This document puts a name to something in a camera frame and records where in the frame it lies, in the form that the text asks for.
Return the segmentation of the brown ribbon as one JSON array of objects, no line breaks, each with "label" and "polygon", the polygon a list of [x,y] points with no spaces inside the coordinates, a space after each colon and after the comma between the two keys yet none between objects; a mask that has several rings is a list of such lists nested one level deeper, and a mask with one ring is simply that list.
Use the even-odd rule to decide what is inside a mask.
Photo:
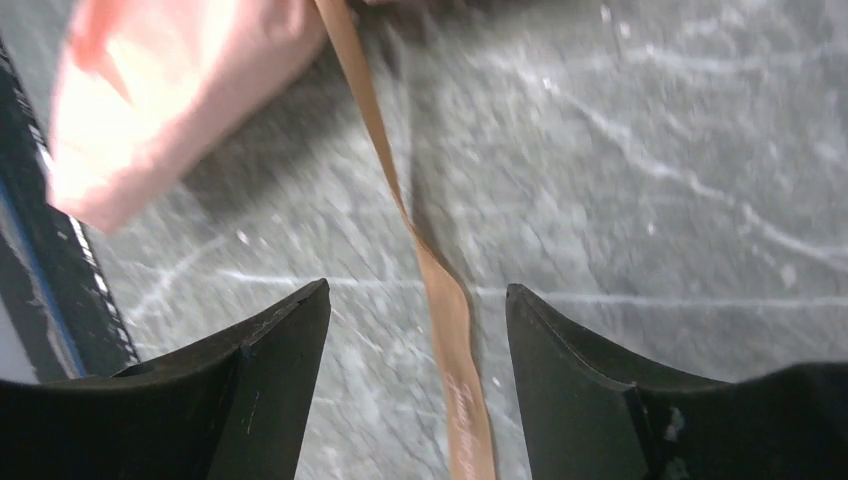
[{"label": "brown ribbon", "polygon": [[472,356],[469,302],[460,283],[419,235],[404,206],[371,72],[346,3],[317,0],[316,5],[391,195],[415,243],[431,316],[434,358],[444,387],[451,477],[496,480],[489,414]]}]

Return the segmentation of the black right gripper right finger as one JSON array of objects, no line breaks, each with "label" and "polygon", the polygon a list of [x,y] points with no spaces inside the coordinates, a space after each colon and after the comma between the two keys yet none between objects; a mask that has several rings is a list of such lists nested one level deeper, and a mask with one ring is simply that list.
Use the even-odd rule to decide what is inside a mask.
[{"label": "black right gripper right finger", "polygon": [[843,479],[847,367],[727,383],[638,355],[521,284],[506,324],[535,479]]}]

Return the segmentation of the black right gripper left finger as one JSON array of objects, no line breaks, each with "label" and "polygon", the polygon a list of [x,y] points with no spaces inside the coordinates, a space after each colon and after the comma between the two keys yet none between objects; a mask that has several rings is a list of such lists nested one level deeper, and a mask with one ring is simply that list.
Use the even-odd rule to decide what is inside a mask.
[{"label": "black right gripper left finger", "polygon": [[313,281],[110,377],[1,384],[5,479],[291,479],[331,314]]}]

